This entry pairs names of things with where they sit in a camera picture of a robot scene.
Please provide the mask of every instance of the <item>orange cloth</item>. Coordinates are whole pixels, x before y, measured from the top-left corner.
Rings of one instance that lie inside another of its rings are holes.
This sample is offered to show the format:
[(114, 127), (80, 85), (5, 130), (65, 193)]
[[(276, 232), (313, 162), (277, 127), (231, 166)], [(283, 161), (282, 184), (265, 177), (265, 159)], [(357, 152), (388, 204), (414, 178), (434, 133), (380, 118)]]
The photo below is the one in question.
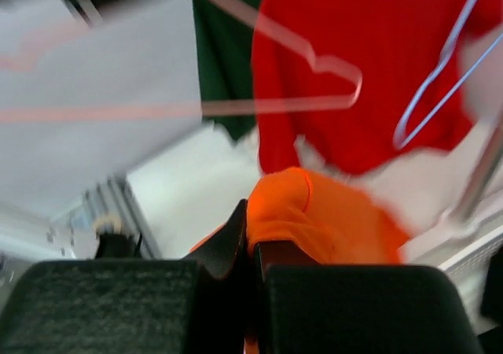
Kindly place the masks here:
[[(250, 256), (260, 242), (290, 241), (320, 264), (400, 264), (398, 248), (409, 240), (365, 193), (300, 168), (259, 180), (248, 199), (247, 238)], [(247, 337), (246, 354), (258, 352), (256, 337)]]

